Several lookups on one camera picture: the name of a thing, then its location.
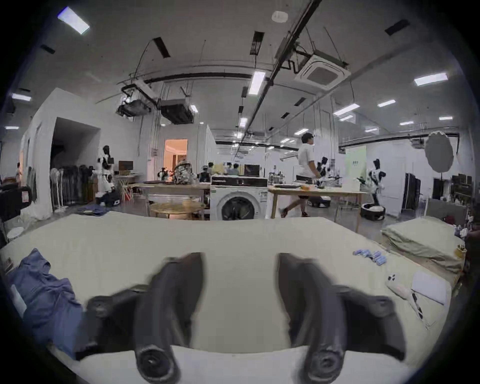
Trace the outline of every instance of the doorway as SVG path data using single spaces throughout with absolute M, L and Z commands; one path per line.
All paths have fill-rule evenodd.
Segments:
M 163 153 L 163 167 L 173 171 L 175 166 L 187 159 L 187 139 L 166 139 Z

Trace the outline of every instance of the washing machine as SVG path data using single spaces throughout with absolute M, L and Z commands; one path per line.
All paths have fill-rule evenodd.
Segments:
M 212 176 L 210 220 L 264 219 L 268 180 L 248 176 Z

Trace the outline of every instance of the door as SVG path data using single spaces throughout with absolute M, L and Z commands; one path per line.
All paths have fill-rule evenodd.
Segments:
M 254 219 L 260 211 L 255 198 L 245 192 L 229 193 L 220 200 L 217 209 L 217 217 L 221 220 Z

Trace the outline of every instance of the humanoid robot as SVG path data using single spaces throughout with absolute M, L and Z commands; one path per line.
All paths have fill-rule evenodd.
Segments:
M 111 164 L 113 164 L 113 158 L 110 156 L 110 147 L 105 145 L 98 155 L 96 170 L 94 171 L 98 178 L 98 192 L 95 194 L 95 197 L 99 204 L 120 204 L 119 194 L 112 182 Z
M 378 201 L 378 194 L 384 188 L 382 185 L 382 178 L 386 176 L 386 173 L 380 169 L 379 159 L 374 160 L 373 163 L 375 164 L 375 169 L 370 169 L 368 171 L 367 180 L 358 178 L 360 183 L 367 187 L 368 191 L 373 197 L 373 204 L 362 204 L 360 215 L 369 220 L 383 220 L 385 217 L 385 207 L 380 205 Z

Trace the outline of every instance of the table surface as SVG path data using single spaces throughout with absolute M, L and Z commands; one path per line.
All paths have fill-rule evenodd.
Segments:
M 269 352 L 289 348 L 288 320 L 276 289 L 276 255 L 313 258 L 333 284 L 371 295 L 386 295 L 396 306 L 407 340 L 406 363 L 428 357 L 450 306 L 419 296 L 429 329 L 406 300 L 390 291 L 389 274 L 410 286 L 416 271 L 432 274 L 411 260 L 386 252 L 322 217 L 278 220 L 167 220 L 108 212 L 101 217 L 69 215 L 27 232 L 0 250 L 14 265 L 37 248 L 57 278 L 68 278 L 81 303 L 146 284 L 168 257 L 204 254 L 205 284 L 194 317 L 192 347 L 223 353 Z M 356 249 L 382 251 L 387 263 L 354 256 Z
M 163 188 L 163 189 L 210 189 L 210 183 L 197 183 L 197 184 L 146 184 L 146 183 L 133 183 L 127 186 L 128 188 Z
M 268 191 L 278 195 L 305 195 L 305 196 L 322 196 L 322 195 L 359 195 L 367 194 L 362 191 L 352 191 L 344 187 L 325 187 L 323 189 L 311 186 L 310 190 L 299 188 L 276 188 L 268 187 Z
M 164 215 L 184 215 L 205 209 L 205 204 L 193 201 L 188 205 L 177 203 L 155 203 L 150 206 L 150 211 Z

